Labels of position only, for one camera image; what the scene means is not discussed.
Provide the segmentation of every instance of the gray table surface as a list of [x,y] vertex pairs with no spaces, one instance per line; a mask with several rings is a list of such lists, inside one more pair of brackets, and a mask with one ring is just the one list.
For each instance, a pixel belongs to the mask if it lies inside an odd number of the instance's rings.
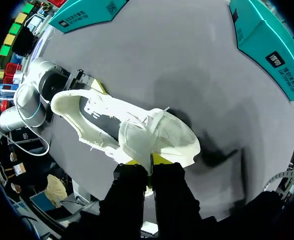
[[[186,181],[202,217],[229,215],[291,159],[294,102],[237,50],[227,1],[132,0],[112,22],[56,30],[43,57],[85,70],[116,98],[148,110],[170,106],[192,128],[202,155],[185,169]],[[63,118],[42,134],[57,163],[104,199],[116,163],[80,143]],[[145,201],[145,219],[155,221],[153,197]]]

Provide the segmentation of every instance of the shoe tongue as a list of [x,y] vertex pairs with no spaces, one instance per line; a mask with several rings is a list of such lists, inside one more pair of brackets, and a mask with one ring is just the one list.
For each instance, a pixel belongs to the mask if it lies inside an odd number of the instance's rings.
[[151,172],[151,138],[150,133],[146,130],[133,125],[129,122],[124,122],[123,136],[119,136],[119,144],[126,154],[139,162],[147,172]]

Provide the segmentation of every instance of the colored block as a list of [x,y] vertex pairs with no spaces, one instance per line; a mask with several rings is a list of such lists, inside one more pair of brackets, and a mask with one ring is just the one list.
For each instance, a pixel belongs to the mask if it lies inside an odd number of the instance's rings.
[[3,79],[4,71],[0,70],[0,79]]
[[33,8],[32,4],[26,3],[26,5],[22,9],[22,12],[25,13],[25,14],[28,14],[28,13],[31,12],[32,8]]
[[19,23],[19,24],[22,24],[25,21],[26,17],[27,17],[27,14],[24,14],[24,13],[20,12],[18,14],[18,16],[16,17],[15,22]]
[[15,39],[15,35],[7,34],[5,41],[3,41],[3,44],[12,45],[14,39]]
[[1,49],[0,49],[0,55],[1,56],[7,56],[8,53],[10,51],[10,47],[9,46],[5,46],[5,45],[2,45]]
[[19,32],[21,25],[17,23],[13,23],[11,25],[11,28],[9,29],[10,34],[17,34]]

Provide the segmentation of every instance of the white cable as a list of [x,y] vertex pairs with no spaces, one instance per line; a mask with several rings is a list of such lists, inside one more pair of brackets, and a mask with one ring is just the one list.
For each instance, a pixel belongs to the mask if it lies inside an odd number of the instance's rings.
[[271,178],[267,184],[265,185],[265,187],[263,188],[263,191],[265,192],[269,185],[271,183],[273,183],[275,180],[277,179],[282,179],[282,178],[289,178],[289,179],[294,179],[294,171],[283,171],[281,173],[278,173],[277,175],[275,175],[273,178]]
[[49,145],[49,143],[48,143],[48,142],[47,142],[42,136],[40,136],[38,133],[36,133],[36,132],[31,128],[31,126],[29,126],[29,125],[25,122],[24,117],[23,117],[22,113],[20,112],[20,110],[19,110],[19,108],[18,108],[18,102],[17,102],[17,99],[18,99],[18,93],[19,93],[19,90],[21,89],[22,86],[28,86],[28,84],[31,84],[31,85],[32,85],[32,82],[27,81],[27,82],[23,82],[21,85],[19,85],[19,87],[17,88],[17,91],[16,91],[16,93],[15,93],[15,95],[14,95],[13,102],[14,102],[14,104],[15,104],[15,108],[16,108],[16,110],[17,110],[17,112],[18,112],[18,115],[19,115],[20,118],[21,118],[21,121],[26,125],[27,128],[29,128],[29,130],[31,130],[31,131],[32,131],[37,137],[39,137],[40,139],[42,139],[42,140],[46,143],[46,145],[47,145],[47,149],[46,149],[46,151],[45,151],[44,153],[32,153],[32,152],[29,152],[28,150],[26,150],[26,149],[22,148],[21,146],[19,146],[15,141],[13,141],[13,140],[12,140],[11,138],[9,138],[7,135],[3,134],[2,132],[0,132],[0,134],[1,134],[2,136],[4,136],[5,138],[7,138],[9,141],[11,141],[13,144],[15,144],[18,148],[20,148],[21,150],[23,150],[25,153],[28,153],[28,154],[33,155],[33,156],[36,156],[36,157],[41,157],[41,156],[46,155],[46,154],[49,152],[50,145]]

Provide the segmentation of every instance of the green block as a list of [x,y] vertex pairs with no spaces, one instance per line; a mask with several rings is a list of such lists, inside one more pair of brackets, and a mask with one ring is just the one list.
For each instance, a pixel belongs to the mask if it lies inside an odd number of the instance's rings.
[[6,46],[6,45],[2,45],[1,49],[0,49],[0,55],[1,56],[7,56],[8,53],[10,51],[10,47]]
[[33,8],[32,4],[26,3],[26,5],[22,9],[22,12],[25,13],[25,14],[28,14],[28,13],[31,12],[32,8]]
[[17,23],[13,23],[11,25],[11,28],[9,30],[9,33],[10,34],[17,34],[19,32],[19,29],[20,29],[21,25],[17,24]]

